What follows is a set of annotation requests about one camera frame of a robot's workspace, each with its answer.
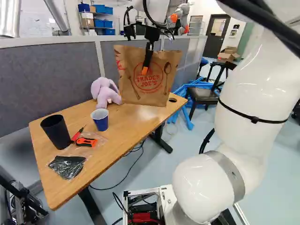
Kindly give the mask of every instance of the brown paper bag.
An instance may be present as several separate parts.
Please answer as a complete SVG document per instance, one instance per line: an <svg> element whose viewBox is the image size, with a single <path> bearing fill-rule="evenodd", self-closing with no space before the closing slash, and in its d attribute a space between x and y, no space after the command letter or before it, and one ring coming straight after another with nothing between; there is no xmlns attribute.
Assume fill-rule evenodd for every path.
<svg viewBox="0 0 300 225"><path fill-rule="evenodd" d="M120 74L119 89L123 103L166 106L181 51L154 52L148 72L141 74L145 49L115 45Z"/></svg>

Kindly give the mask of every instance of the orange screwdriver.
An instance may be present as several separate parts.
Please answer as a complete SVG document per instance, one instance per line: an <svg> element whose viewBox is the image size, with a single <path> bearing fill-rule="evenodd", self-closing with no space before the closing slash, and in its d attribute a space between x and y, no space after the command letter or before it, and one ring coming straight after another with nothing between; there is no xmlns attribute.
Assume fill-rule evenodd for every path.
<svg viewBox="0 0 300 225"><path fill-rule="evenodd" d="M76 142L76 140L77 140L77 138L78 138L78 136L82 133L82 131L83 131L83 129L85 128L85 126L87 125L88 123L86 123L72 138L71 138L71 140L73 141L73 142Z"/></svg>

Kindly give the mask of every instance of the blue cup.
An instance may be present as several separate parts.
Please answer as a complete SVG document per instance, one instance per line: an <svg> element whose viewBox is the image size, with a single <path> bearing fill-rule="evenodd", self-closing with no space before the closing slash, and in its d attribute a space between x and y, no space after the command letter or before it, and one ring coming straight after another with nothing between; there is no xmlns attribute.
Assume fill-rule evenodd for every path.
<svg viewBox="0 0 300 225"><path fill-rule="evenodd" d="M91 118L94 120L98 131L105 131L108 129L108 110L96 109L91 113Z"/></svg>

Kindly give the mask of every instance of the stuffed animal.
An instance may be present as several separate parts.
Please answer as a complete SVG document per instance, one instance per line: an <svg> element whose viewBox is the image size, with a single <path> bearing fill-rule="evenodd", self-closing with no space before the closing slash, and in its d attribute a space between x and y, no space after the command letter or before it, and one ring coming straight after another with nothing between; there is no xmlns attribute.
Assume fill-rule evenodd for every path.
<svg viewBox="0 0 300 225"><path fill-rule="evenodd" d="M116 84L110 79L99 77L92 83L90 91L92 93L93 99L97 99L97 109L106 109L107 102L111 103L111 101L118 105L122 104L121 96L118 94L118 88Z"/></svg>

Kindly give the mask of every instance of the black plastic cup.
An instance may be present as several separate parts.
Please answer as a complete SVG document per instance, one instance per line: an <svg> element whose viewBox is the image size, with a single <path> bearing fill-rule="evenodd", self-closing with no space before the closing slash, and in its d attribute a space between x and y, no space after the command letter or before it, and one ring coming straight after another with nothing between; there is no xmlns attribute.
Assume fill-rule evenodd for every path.
<svg viewBox="0 0 300 225"><path fill-rule="evenodd" d="M62 115L47 117L41 122L41 127L57 149L62 150L72 143Z"/></svg>

